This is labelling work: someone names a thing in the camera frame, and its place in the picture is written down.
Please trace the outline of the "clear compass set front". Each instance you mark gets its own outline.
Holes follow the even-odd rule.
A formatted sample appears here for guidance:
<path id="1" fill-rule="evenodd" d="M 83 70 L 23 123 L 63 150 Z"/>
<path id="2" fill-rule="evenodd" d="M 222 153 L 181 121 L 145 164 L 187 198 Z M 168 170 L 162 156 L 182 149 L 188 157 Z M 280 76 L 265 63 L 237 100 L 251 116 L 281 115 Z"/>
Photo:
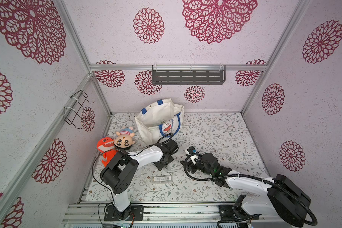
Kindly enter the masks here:
<path id="1" fill-rule="evenodd" d="M 153 176 L 153 182 L 155 182 L 155 183 L 168 183 L 168 182 L 172 182 L 172 176 L 170 176 L 170 175 Z"/>

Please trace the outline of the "white Doraemon canvas bag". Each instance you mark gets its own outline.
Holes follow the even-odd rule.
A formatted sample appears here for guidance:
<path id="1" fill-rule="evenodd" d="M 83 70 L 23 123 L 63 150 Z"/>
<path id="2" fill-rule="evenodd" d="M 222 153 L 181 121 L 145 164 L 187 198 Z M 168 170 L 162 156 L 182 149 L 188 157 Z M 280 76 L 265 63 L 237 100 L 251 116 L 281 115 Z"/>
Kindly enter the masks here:
<path id="1" fill-rule="evenodd" d="M 167 134 L 176 135 L 183 128 L 184 105 L 161 99 L 135 117 L 138 132 L 146 144 L 154 144 Z"/>

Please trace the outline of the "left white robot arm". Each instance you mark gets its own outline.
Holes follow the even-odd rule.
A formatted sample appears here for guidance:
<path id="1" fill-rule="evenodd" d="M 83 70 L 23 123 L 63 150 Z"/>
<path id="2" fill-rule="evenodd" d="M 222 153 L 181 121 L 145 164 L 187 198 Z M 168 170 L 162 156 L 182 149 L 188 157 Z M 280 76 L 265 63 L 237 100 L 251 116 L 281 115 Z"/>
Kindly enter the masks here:
<path id="1" fill-rule="evenodd" d="M 115 153 L 101 171 L 100 179 L 110 188 L 113 205 L 117 212 L 125 212 L 130 207 L 127 189 L 136 171 L 151 163 L 161 171 L 173 161 L 172 155 L 178 149 L 179 146 L 174 140 L 168 140 L 147 146 L 139 152 L 127 153 L 124 150 L 118 150 Z"/>

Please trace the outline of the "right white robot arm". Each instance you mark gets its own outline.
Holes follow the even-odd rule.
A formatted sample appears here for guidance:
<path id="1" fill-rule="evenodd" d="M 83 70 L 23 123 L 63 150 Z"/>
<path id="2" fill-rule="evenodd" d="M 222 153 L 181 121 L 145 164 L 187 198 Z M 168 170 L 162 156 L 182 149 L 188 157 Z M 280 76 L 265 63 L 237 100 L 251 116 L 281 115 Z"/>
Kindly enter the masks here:
<path id="1" fill-rule="evenodd" d="M 220 165 L 212 153 L 201 155 L 196 151 L 190 152 L 181 164 L 185 174 L 194 181 L 211 181 L 219 187 L 241 189 L 253 194 L 240 195 L 232 206 L 220 206 L 218 227 L 227 222 L 251 222 L 262 215 L 280 217 L 298 228 L 305 224 L 318 224 L 309 208 L 311 199 L 284 175 L 260 178 L 241 174 Z"/>

